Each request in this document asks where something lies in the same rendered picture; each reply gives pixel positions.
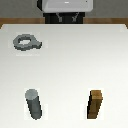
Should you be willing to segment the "grey round peg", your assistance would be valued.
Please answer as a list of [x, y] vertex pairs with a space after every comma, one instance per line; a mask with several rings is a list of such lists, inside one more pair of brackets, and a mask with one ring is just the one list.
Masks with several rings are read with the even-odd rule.
[[25, 92], [25, 99], [28, 104], [30, 115], [33, 119], [40, 119], [42, 116], [38, 92], [35, 89], [28, 89]]

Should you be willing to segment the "brown square peg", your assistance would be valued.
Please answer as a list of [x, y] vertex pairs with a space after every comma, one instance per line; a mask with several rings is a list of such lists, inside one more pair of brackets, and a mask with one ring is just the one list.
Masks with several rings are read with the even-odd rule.
[[87, 118], [88, 119], [96, 119], [103, 97], [100, 90], [91, 90], [88, 106], [87, 106]]

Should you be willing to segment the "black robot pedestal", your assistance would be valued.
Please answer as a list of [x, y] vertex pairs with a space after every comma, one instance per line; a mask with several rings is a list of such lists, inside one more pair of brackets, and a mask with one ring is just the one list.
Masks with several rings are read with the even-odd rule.
[[82, 24], [85, 13], [44, 13], [43, 17], [46, 24]]

